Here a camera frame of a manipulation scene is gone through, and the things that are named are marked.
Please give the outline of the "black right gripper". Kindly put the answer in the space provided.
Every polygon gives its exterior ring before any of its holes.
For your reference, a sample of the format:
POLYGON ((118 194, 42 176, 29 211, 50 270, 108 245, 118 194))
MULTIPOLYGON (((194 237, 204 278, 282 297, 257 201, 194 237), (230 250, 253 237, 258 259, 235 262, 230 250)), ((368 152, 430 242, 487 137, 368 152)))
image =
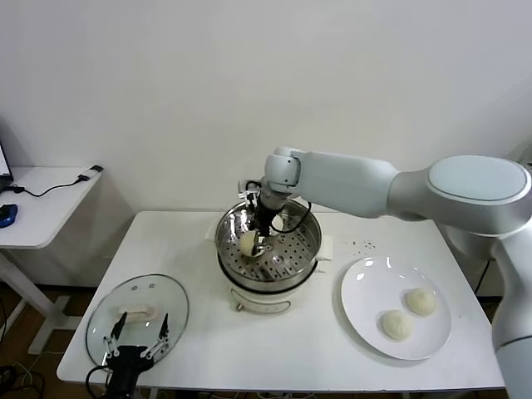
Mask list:
POLYGON ((270 235, 271 224, 277 213, 276 209, 270 209, 261 200, 258 201, 254 212, 254 229, 259 235, 254 237, 253 257, 258 257, 265 252, 267 246, 265 237, 270 235))

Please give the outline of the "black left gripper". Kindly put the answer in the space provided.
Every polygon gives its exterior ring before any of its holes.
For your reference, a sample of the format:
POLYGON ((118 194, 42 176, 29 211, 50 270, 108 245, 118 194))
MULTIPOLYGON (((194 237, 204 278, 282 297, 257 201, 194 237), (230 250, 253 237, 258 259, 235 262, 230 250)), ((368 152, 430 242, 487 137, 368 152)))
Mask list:
POLYGON ((161 324, 157 340, 147 349, 145 346, 118 347, 127 315, 128 313, 124 312, 114 324, 111 333, 103 337, 108 357, 106 368, 111 373, 103 398, 132 398, 140 374, 149 371, 155 365, 154 360, 160 360, 169 347, 168 314, 161 324))

